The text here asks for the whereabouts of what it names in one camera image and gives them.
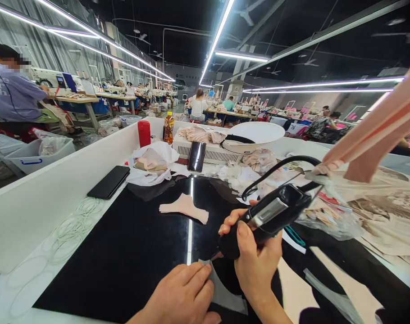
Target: worker's hair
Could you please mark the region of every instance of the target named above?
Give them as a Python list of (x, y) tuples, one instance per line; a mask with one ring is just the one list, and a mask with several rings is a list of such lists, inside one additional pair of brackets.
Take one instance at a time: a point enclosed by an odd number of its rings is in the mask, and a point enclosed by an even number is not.
[(342, 114), (341, 112), (332, 112), (330, 117), (339, 118), (341, 114)]
[(13, 59), (18, 65), (31, 64), (14, 49), (5, 44), (0, 44), (0, 59)]
[(196, 90), (196, 98), (200, 98), (204, 95), (204, 91), (202, 90), (202, 88), (199, 88), (198, 90)]

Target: black cord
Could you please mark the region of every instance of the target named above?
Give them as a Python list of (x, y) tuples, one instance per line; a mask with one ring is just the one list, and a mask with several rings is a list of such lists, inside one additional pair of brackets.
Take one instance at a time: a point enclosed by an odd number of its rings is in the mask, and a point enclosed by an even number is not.
[[(319, 161), (318, 159), (314, 158), (314, 157), (308, 157), (305, 155), (296, 155), (296, 156), (291, 156), (291, 157), (287, 157), (284, 160), (280, 161), (279, 163), (277, 163), (275, 166), (273, 166), (271, 169), (268, 170), (267, 173), (265, 173), (261, 178), (259, 178), (258, 180), (256, 180), (255, 182), (253, 182), (251, 185), (249, 185), (244, 192), (241, 195), (241, 198), (246, 201), (246, 198), (251, 195), (253, 192), (255, 192), (258, 189), (258, 184), (261, 183), (262, 181), (264, 181), (266, 178), (268, 178), (274, 171), (276, 171), (277, 169), (281, 168), (282, 166), (284, 166), (287, 163), (290, 162), (294, 162), (294, 161), (304, 161), (304, 162), (308, 162), (310, 164), (312, 164), (313, 166), (317, 166), (318, 164), (321, 163), (321, 161)], [(307, 192), (310, 191), (312, 189), (315, 189), (317, 187), (319, 187), (320, 184), (317, 184), (316, 182), (309, 182), (308, 184), (300, 187), (300, 190), (303, 192)]]
[(2, 80), (2, 83), (3, 83), (3, 84), (5, 85), (5, 87), (7, 88), (8, 94), (10, 95), (11, 104), (12, 104), (13, 109), (14, 109), (14, 111), (16, 112), (16, 114), (18, 114), (18, 115), (19, 115), (20, 117), (22, 117), (22, 118), (35, 121), (35, 118), (29, 118), (29, 117), (25, 117), (25, 116), (22, 116), (21, 114), (19, 114), (19, 112), (18, 112), (17, 109), (16, 109), (16, 106), (14, 105), (13, 96), (11, 95), (10, 89), (7, 87), (7, 84), (5, 83), (5, 81), (4, 81), (4, 79), (1, 77), (1, 75), (0, 75), (0, 79)]

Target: white shirt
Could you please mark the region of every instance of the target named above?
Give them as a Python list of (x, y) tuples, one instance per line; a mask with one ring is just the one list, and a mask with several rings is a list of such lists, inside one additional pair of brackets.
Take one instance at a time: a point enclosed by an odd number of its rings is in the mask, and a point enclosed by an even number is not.
[(191, 106), (191, 115), (194, 117), (202, 117), (202, 112), (208, 109), (208, 105), (205, 100), (199, 101), (193, 99), (190, 103)]

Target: gray t-shirt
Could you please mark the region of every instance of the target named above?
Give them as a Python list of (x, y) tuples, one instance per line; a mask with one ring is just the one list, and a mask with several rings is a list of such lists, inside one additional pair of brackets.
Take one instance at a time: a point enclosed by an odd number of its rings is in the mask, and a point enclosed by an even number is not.
[(0, 64), (0, 118), (8, 122), (33, 122), (41, 116), (37, 101), (46, 96), (26, 77)]

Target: worker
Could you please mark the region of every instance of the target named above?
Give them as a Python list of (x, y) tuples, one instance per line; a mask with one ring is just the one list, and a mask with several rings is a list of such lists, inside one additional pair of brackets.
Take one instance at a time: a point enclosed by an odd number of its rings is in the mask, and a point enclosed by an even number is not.
[[(251, 205), (257, 201), (250, 200)], [(236, 209), (224, 220), (219, 234), (225, 235), (247, 209)], [(240, 257), (235, 260), (235, 272), (240, 287), (262, 323), (292, 324), (271, 290), (271, 280), (282, 256), (282, 232), (269, 239), (258, 252), (249, 226), (238, 223), (237, 240)], [(198, 323), (217, 324), (221, 317), (208, 312), (214, 285), (208, 279), (211, 266), (196, 262), (176, 266), (157, 285), (145, 307), (127, 324)]]
[(230, 96), (228, 100), (223, 101), (223, 106), (226, 108), (227, 111), (234, 111), (235, 104), (233, 103), (233, 97)]
[(323, 106), (323, 107), (322, 107), (322, 111), (319, 112), (314, 118), (315, 118), (315, 119), (318, 119), (318, 118), (320, 118), (320, 117), (323, 117), (323, 113), (324, 113), (325, 111), (327, 111), (327, 110), (330, 110), (330, 109), (329, 109), (329, 106)]
[(190, 119), (203, 123), (205, 121), (203, 111), (208, 109), (208, 105), (204, 100), (204, 91), (201, 88), (196, 91), (196, 97), (191, 99), (189, 105), (191, 107)]
[(338, 130), (334, 124), (334, 120), (337, 120), (340, 114), (340, 112), (330, 112), (329, 110), (323, 111), (323, 116), (316, 119), (303, 135), (307, 137), (308, 140), (320, 142), (327, 134), (324, 132), (327, 126), (333, 131)]
[[(25, 135), (33, 127), (41, 128), (41, 124), (60, 122), (47, 108), (37, 107), (38, 101), (49, 96), (49, 88), (38, 87), (20, 74), (20, 68), (29, 64), (14, 49), (0, 44), (0, 128), (17, 135)], [(82, 132), (65, 126), (70, 134)]]

